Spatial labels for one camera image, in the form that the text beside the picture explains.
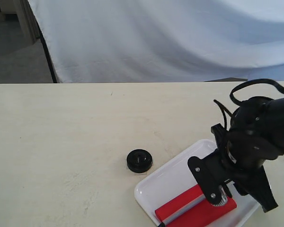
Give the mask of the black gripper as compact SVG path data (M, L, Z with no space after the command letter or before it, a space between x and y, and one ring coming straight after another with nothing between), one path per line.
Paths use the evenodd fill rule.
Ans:
M227 130L216 124L211 127L217 149L212 153L218 155L223 168L229 175L228 181L234 182L234 187L242 196L251 195L267 213L278 207L273 196L269 180L263 167L264 159L254 155L244 148L246 142L233 145L227 138Z

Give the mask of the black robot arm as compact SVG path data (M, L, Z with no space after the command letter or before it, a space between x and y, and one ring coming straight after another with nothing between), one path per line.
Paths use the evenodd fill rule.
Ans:
M211 127L217 150L204 158L218 182L233 181L240 195L249 194L265 213L276 203L263 163L284 155L284 98L255 96L231 115L231 125Z

